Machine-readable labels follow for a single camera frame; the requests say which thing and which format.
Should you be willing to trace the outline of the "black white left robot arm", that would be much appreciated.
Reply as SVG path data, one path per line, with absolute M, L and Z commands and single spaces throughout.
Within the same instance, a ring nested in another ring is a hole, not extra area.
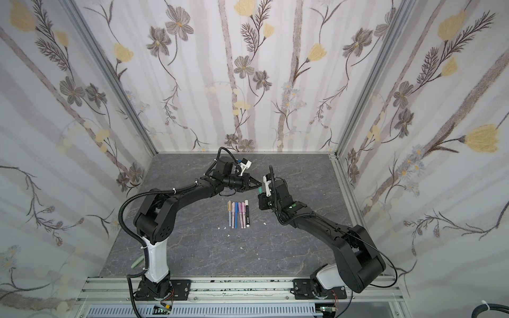
M 205 174 L 193 184 L 180 189 L 147 192 L 133 225 L 143 241 L 144 273 L 134 293 L 136 300 L 163 300 L 174 296 L 167 264 L 168 238 L 175 228 L 177 213 L 200 200 L 219 195 L 224 189 L 246 192 L 261 186 L 247 170 L 252 162 L 233 155 L 217 156 Z

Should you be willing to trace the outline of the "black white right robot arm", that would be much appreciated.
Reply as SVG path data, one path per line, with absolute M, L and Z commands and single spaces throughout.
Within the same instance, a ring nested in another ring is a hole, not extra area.
M 265 189 L 258 195 L 259 209 L 271 209 L 281 225 L 303 230 L 326 244 L 335 262 L 316 270 L 311 279 L 323 290 L 346 286 L 361 293 L 386 270 L 383 256 L 367 230 L 348 227 L 320 216 L 306 204 L 296 201 L 282 178 L 263 177 Z

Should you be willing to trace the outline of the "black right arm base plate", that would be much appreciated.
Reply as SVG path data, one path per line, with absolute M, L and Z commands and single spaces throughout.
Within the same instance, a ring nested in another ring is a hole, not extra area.
M 347 293 L 343 286 L 326 289 L 317 279 L 313 278 L 294 279 L 292 282 L 293 287 L 290 293 L 294 295 L 296 300 L 347 299 Z

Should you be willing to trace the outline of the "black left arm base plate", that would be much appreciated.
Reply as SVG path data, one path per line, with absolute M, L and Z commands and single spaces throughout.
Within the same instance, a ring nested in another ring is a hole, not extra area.
M 162 280 L 159 283 L 142 280 L 134 298 L 137 301 L 186 301 L 190 285 L 190 280 Z

